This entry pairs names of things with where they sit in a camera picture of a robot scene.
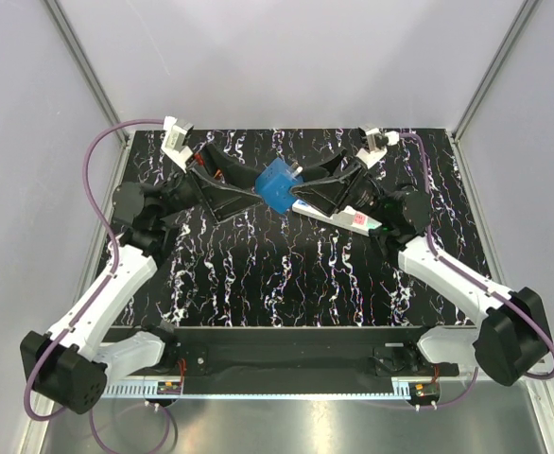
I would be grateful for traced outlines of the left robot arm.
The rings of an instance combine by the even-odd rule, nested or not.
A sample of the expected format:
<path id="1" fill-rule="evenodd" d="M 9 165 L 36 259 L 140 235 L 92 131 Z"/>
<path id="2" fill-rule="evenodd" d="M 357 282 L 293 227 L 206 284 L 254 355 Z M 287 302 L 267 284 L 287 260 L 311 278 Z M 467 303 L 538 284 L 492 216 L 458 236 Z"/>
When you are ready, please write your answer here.
<path id="1" fill-rule="evenodd" d="M 48 330 L 31 331 L 20 344 L 26 375 L 24 407 L 39 393 L 62 409 L 89 411 L 105 388 L 134 372 L 171 373 L 181 345 L 170 324 L 148 326 L 110 346 L 102 344 L 116 317 L 172 254 L 179 227 L 175 217 L 200 206 L 214 222 L 261 203 L 253 192 L 259 170 L 245 166 L 213 145 L 175 155 L 176 171 L 158 184 L 124 182 L 113 191 L 113 218 L 125 230 L 110 233 L 112 256 L 75 305 Z"/>

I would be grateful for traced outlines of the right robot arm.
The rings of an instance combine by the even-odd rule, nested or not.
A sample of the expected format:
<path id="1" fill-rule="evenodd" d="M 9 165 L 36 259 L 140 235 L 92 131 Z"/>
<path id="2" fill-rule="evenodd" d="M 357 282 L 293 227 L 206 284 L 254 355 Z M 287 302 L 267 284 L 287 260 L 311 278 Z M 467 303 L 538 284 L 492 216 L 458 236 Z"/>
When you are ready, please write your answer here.
<path id="1" fill-rule="evenodd" d="M 519 378 L 554 377 L 554 342 L 539 294 L 512 290 L 437 247 L 428 189 L 402 183 L 384 188 L 366 151 L 340 172 L 296 184 L 291 193 L 326 217 L 350 207 L 377 221 L 368 237 L 380 258 L 422 281 L 470 319 L 469 328 L 435 326 L 404 351 L 404 363 L 424 375 L 437 363 L 481 370 L 503 386 Z"/>

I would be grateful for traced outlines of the white multicolour power strip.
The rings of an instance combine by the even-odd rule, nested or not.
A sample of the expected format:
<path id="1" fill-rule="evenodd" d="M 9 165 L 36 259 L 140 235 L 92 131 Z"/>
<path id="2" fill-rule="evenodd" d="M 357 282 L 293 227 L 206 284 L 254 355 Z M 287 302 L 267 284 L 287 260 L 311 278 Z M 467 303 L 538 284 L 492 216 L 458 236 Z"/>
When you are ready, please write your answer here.
<path id="1" fill-rule="evenodd" d="M 306 216 L 363 236 L 368 236 L 370 230 L 381 226 L 379 221 L 356 211 L 350 206 L 347 206 L 343 211 L 327 217 L 307 203 L 297 200 L 292 205 L 292 211 L 299 215 Z"/>

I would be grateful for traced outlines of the blue cube adapter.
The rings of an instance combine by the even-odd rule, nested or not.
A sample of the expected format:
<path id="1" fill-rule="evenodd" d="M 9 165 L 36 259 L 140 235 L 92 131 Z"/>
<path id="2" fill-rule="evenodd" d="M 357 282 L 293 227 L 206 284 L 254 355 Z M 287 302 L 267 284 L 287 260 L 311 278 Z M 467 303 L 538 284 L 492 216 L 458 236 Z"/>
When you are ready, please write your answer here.
<path id="1" fill-rule="evenodd" d="M 303 182 L 299 166 L 292 167 L 283 159 L 274 159 L 255 180 L 254 190 L 266 205 L 283 215 L 296 202 L 290 189 Z"/>

